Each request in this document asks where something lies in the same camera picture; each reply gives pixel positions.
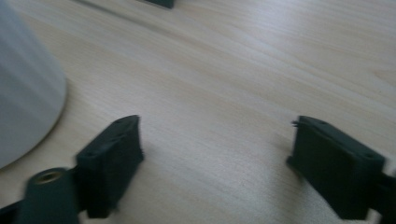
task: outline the hole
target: hole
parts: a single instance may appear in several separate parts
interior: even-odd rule
[[[52,182],[52,181],[58,179],[58,178],[61,177],[61,176],[62,176],[62,173],[61,173],[61,172],[58,172],[58,171],[51,171],[51,172],[48,172],[48,173],[45,173],[45,174],[39,176],[39,177],[35,180],[35,183],[36,183],[37,185],[47,184],[47,183],[49,183],[49,182]]]

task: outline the dark green object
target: dark green object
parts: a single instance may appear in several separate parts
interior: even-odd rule
[[[16,224],[78,224],[72,173],[53,168],[30,178]]]
[[[342,219],[366,219],[370,208],[395,213],[395,178],[382,173],[385,158],[319,119],[300,116],[288,164]]]
[[[74,169],[34,175],[24,199],[0,209],[0,223],[78,224],[84,210],[108,217],[143,160],[138,123],[138,116],[118,119],[77,154]]]

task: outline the wooden table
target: wooden table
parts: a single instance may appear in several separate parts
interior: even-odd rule
[[[50,135],[0,170],[0,206],[133,114],[146,160],[120,212],[84,223],[342,223],[285,165],[298,115],[396,169],[395,1],[9,2],[60,62],[68,100]]]

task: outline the white lampshade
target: white lampshade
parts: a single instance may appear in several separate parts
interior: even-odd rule
[[[59,117],[64,73],[5,1],[0,1],[0,168],[32,149]]]

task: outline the wood grain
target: wood grain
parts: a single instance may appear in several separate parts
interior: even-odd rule
[[[84,223],[342,223],[285,165],[298,115],[396,169],[395,1],[9,2],[63,67],[68,102],[48,138],[0,170],[0,206],[132,114],[147,159],[120,212]]]

